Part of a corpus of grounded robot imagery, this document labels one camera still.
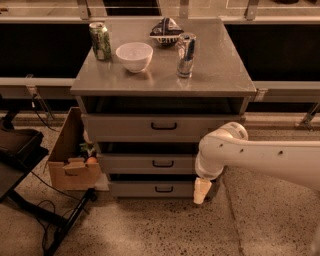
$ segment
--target soda can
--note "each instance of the soda can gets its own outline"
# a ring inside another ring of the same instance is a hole
[[[190,77],[193,68],[193,55],[196,43],[196,36],[192,33],[182,33],[179,35],[176,44],[178,48],[177,75]]]
[[[93,22],[89,25],[93,52],[98,60],[107,60],[111,57],[109,32],[103,22]]]

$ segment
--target drawer handle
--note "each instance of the drawer handle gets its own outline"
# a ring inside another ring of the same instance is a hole
[[[154,190],[157,193],[171,193],[171,192],[173,192],[173,186],[166,187],[166,188],[158,188],[157,186],[155,186]]]
[[[174,165],[174,161],[171,161],[169,164],[157,164],[157,162],[153,160],[152,165],[156,168],[170,168]]]
[[[153,130],[175,130],[177,127],[177,123],[174,123],[172,127],[157,127],[154,123],[151,123],[151,128]]]

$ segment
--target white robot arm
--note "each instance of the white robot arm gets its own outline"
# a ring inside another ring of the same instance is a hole
[[[320,141],[248,141],[245,128],[230,122],[199,144],[194,202],[201,204],[225,166],[242,167],[320,191]]]

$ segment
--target drawer front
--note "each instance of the drawer front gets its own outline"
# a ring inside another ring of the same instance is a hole
[[[192,174],[195,166],[193,155],[98,154],[98,160],[105,173]]]
[[[188,182],[127,182],[109,184],[113,197],[193,197],[194,184]]]
[[[89,138],[104,141],[195,142],[225,123],[226,117],[82,115]]]

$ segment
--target gray cabinet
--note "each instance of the gray cabinet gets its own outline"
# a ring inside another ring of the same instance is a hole
[[[112,59],[89,53],[71,88],[114,197],[192,197],[202,136],[241,121],[255,87],[219,19],[177,20],[197,35],[191,78],[176,75],[175,47],[149,38],[154,18],[107,20]],[[130,27],[137,30],[130,33]],[[114,52],[142,41],[154,49],[142,73],[131,74]],[[209,193],[212,197],[217,182]]]

